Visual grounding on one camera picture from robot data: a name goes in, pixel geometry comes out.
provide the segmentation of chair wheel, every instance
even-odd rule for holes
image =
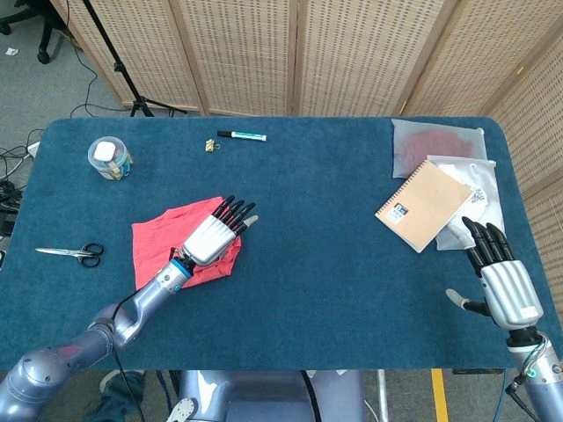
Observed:
[[[3,33],[4,35],[10,35],[11,34],[10,26],[7,24],[0,24],[0,33]]]
[[[47,54],[47,52],[45,51],[40,51],[37,54],[37,60],[39,60],[41,63],[43,64],[47,64],[51,61],[51,58],[49,57],[49,55]]]

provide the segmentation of power strip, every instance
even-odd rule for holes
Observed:
[[[35,159],[35,156],[37,156],[37,149],[39,149],[39,144],[40,142],[37,141],[36,143],[32,143],[29,147],[27,147],[27,152],[30,156],[33,157],[33,159]]]

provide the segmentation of blue felt tablecloth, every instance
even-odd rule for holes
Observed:
[[[560,349],[559,322],[524,213],[506,141],[487,118],[416,120],[485,129],[497,161],[508,238],[545,309],[539,327]],[[267,142],[217,138],[217,129]],[[121,138],[131,175],[108,181],[88,146]],[[122,359],[145,368],[508,367],[506,333],[444,294],[482,297],[461,251],[415,253],[374,217],[398,188],[386,118],[58,120],[43,135],[0,272],[0,367],[84,330],[134,288],[131,223],[167,208],[235,194],[258,205],[230,277],[182,291]],[[102,264],[36,247],[106,247]],[[102,367],[112,367],[104,360]]]

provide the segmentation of office chair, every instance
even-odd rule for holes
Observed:
[[[10,24],[34,18],[35,16],[42,16],[44,19],[43,34],[41,35],[37,60],[43,64],[47,64],[51,61],[51,57],[47,53],[51,32],[53,32],[53,28],[61,31],[65,30],[66,25],[56,12],[55,7],[53,7],[48,0],[18,0],[14,4],[14,7],[19,7],[24,4],[27,6],[25,10],[6,18],[0,18],[0,33],[9,35],[11,33]]]

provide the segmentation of blue cable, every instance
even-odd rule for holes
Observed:
[[[166,388],[166,382],[165,382],[165,378],[162,376],[162,371],[158,370],[157,371],[157,378],[160,381],[160,386],[162,387],[162,389],[165,391],[165,395],[166,395],[166,405],[168,406],[168,414],[170,415],[172,413],[172,402],[170,400],[170,395],[168,394],[168,389]]]
[[[507,387],[507,370],[504,369],[504,375],[502,376],[502,387],[501,396],[499,397],[499,403],[496,405],[496,412],[494,413],[493,422],[499,422],[501,420],[502,405],[504,404],[504,389]]]

